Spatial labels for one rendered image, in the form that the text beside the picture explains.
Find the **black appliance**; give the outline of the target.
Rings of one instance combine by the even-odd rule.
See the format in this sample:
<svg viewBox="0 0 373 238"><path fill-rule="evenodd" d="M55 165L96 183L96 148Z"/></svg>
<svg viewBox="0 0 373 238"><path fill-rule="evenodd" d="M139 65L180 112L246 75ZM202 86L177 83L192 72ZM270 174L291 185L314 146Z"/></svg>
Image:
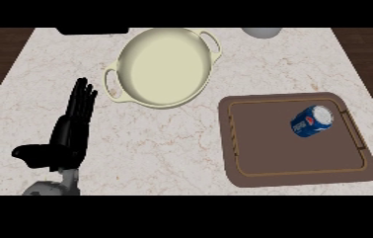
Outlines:
<svg viewBox="0 0 373 238"><path fill-rule="evenodd" d="M130 28L58 28L65 36L127 34Z"/></svg>

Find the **grey rounded object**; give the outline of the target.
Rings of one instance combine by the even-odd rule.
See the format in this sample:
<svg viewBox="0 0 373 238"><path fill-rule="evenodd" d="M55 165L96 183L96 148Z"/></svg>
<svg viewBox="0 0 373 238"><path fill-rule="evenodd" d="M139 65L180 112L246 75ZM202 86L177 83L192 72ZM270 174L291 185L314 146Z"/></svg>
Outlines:
<svg viewBox="0 0 373 238"><path fill-rule="evenodd" d="M280 28L243 28L242 31L257 39L270 39L282 31Z"/></svg>

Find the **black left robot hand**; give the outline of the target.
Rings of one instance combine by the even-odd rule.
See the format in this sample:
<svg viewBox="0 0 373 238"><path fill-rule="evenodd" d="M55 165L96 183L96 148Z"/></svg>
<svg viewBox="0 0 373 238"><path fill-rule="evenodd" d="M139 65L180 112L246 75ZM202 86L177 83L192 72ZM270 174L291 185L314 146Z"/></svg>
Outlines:
<svg viewBox="0 0 373 238"><path fill-rule="evenodd" d="M98 91L87 83L86 78L78 78L71 90L65 114L59 117L50 143L27 144L18 146L12 156L25 161L30 168L77 169L84 160L89 124L93 113Z"/></svg>

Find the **cream two-handled pot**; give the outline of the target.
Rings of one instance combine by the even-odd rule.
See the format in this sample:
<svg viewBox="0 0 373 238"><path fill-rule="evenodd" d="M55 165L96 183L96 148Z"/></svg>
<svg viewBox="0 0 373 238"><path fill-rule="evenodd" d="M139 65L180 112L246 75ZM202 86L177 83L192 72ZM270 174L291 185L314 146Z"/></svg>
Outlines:
<svg viewBox="0 0 373 238"><path fill-rule="evenodd" d="M105 68L117 74L121 95L115 103L134 102L152 109L186 104L210 81L213 64L221 56L221 44L204 29L154 28L136 35L117 60Z"/></svg>

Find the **brown rectangular tray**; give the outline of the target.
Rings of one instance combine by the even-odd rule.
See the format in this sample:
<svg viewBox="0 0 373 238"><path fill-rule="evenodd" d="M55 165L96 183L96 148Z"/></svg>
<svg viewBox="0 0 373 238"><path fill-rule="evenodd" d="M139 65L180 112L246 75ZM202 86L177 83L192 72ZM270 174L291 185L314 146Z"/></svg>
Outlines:
<svg viewBox="0 0 373 238"><path fill-rule="evenodd" d="M332 127L299 137L291 121L311 105L330 109ZM218 119L224 169L235 186L373 181L373 154L335 94L230 96L218 103Z"/></svg>

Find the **blue soda can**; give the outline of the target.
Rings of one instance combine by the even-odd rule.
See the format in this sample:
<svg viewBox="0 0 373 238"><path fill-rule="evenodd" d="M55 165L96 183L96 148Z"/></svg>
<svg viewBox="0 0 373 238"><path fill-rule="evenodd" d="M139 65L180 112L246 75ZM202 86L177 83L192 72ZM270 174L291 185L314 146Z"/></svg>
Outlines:
<svg viewBox="0 0 373 238"><path fill-rule="evenodd" d="M310 137L332 127L333 114L326 106L310 106L291 121L294 133Z"/></svg>

